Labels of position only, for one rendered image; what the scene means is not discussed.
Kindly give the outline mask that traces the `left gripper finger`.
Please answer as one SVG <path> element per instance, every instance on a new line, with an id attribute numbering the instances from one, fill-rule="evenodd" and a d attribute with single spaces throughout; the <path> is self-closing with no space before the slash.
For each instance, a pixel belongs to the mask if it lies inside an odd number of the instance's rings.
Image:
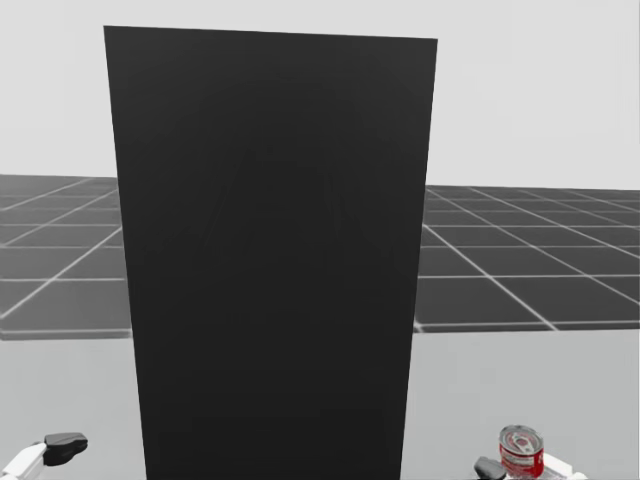
<path id="1" fill-rule="evenodd" d="M 88 447 L 88 438 L 79 432 L 49 434 L 20 450 L 0 469 L 0 480 L 40 480 L 47 467 L 67 464 Z"/>

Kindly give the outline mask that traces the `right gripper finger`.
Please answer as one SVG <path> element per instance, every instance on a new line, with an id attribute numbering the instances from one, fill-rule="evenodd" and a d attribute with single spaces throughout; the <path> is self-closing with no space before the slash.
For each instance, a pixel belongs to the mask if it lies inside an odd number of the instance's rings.
<path id="1" fill-rule="evenodd" d="M 479 480 L 505 480 L 506 470 L 503 465 L 485 456 L 481 456 L 474 464 L 474 471 Z"/>
<path id="2" fill-rule="evenodd" d="M 544 470 L 542 480 L 585 480 L 582 472 L 576 471 L 573 466 L 551 454 L 543 454 Z"/>

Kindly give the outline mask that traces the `black screen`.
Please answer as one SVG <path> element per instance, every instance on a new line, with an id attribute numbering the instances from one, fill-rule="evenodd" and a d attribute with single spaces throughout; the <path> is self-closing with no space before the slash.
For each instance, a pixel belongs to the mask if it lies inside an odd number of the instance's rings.
<path id="1" fill-rule="evenodd" d="M 104 30 L 147 480 L 400 480 L 438 43 Z"/>

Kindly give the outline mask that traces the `red and white can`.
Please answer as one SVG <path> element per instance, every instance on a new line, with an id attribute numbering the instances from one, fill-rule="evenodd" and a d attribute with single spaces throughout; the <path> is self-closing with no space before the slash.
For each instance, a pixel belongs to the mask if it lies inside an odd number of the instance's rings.
<path id="1" fill-rule="evenodd" d="M 501 464 L 512 478 L 537 479 L 544 471 L 544 441 L 525 425 L 508 425 L 499 433 Z"/>

